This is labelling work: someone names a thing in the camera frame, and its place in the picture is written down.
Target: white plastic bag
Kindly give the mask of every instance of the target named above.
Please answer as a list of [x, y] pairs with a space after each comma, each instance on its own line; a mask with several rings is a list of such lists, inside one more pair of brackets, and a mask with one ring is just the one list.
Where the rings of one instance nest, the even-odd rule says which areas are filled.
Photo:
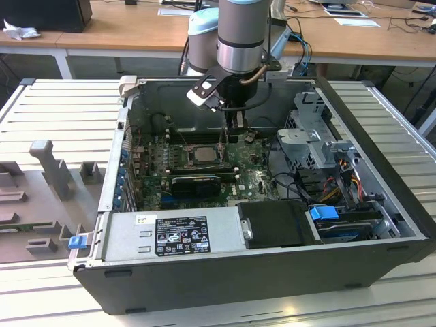
[[17, 27], [9, 24], [6, 20], [4, 20], [4, 23], [5, 28], [3, 29], [3, 32], [5, 32], [11, 39], [21, 41], [22, 39], [28, 39], [30, 37], [41, 36], [33, 27]]

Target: blue cable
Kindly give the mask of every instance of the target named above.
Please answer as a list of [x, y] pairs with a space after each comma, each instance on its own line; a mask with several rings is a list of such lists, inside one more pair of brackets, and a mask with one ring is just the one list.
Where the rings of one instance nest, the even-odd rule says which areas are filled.
[[299, 37], [299, 36], [297, 36], [296, 34], [293, 34], [293, 33], [291, 33], [291, 34], [292, 34], [293, 37], [295, 37], [298, 41], [301, 42], [302, 46], [305, 47], [305, 52], [306, 52], [306, 54], [307, 54], [307, 57], [306, 57], [305, 63], [303, 63], [303, 67], [304, 67], [304, 69], [303, 69], [303, 71], [300, 73], [300, 76], [302, 76], [302, 75], [307, 71], [307, 68], [308, 68], [308, 66], [309, 66], [309, 56], [310, 56], [310, 53], [309, 53], [309, 47], [307, 46], [306, 41], [304, 41], [301, 37]]

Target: blue tab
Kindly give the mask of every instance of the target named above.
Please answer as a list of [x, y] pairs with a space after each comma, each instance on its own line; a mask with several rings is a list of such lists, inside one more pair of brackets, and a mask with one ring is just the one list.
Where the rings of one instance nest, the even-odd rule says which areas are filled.
[[88, 236], [78, 235], [69, 238], [68, 247], [70, 249], [86, 249]]
[[316, 206], [309, 212], [313, 220], [339, 219], [338, 212], [333, 206]]

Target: warning label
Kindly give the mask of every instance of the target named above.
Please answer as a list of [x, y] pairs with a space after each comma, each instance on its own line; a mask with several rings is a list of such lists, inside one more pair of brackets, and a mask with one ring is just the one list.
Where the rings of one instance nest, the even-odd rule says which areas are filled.
[[206, 216], [156, 219], [155, 235], [159, 257], [211, 252]]

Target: wooden desk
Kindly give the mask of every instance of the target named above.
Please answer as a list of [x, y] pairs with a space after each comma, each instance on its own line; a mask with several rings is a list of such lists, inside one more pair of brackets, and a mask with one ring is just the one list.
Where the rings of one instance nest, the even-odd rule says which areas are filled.
[[[300, 17], [329, 17], [320, 7], [315, 4], [294, 5], [298, 12], [286, 11], [287, 16]], [[395, 9], [382, 6], [382, 10], [373, 9], [369, 17], [421, 17], [413, 14], [411, 10]], [[342, 26], [333, 18], [299, 18], [305, 39], [312, 45], [313, 59], [315, 62], [342, 63], [342, 60], [358, 61], [395, 61], [400, 64], [391, 65], [414, 65], [417, 62], [427, 62], [433, 66], [436, 62], [436, 36], [427, 32], [408, 34], [399, 28], [388, 30], [389, 19], [376, 19], [381, 28], [377, 27], [351, 27]], [[393, 20], [394, 24], [413, 31], [405, 24], [404, 20]], [[298, 24], [290, 20], [292, 28], [298, 31]], [[410, 24], [429, 25], [429, 21], [411, 20]], [[301, 54], [299, 44], [288, 44], [284, 55], [295, 56]]]
[[91, 5], [93, 16], [84, 33], [64, 33], [58, 48], [181, 52], [185, 45], [188, 17], [158, 16], [158, 3]]
[[33, 39], [22, 39], [21, 41], [11, 39], [5, 33], [0, 33], [0, 46], [23, 46], [30, 48], [53, 48], [62, 32], [43, 32], [40, 37]]
[[[92, 0], [93, 17], [84, 33], [43, 32], [39, 39], [16, 41], [0, 36], [0, 52], [52, 55], [64, 78], [74, 74], [69, 56], [179, 58], [187, 37], [188, 17], [158, 16], [157, 3], [126, 6], [123, 1], [105, 3]], [[341, 26], [325, 16], [315, 4], [294, 4], [300, 17], [305, 39], [312, 45], [314, 63], [347, 63], [432, 67], [436, 62], [436, 36], [427, 32], [408, 34], [400, 29], [388, 30], [389, 19], [373, 18], [381, 28]], [[420, 17], [410, 10], [373, 9], [370, 17]], [[429, 22], [413, 20], [419, 25]], [[407, 27], [404, 20], [395, 24]], [[290, 20], [298, 30], [295, 20]], [[300, 44], [289, 43], [283, 59], [297, 62], [302, 54]]]

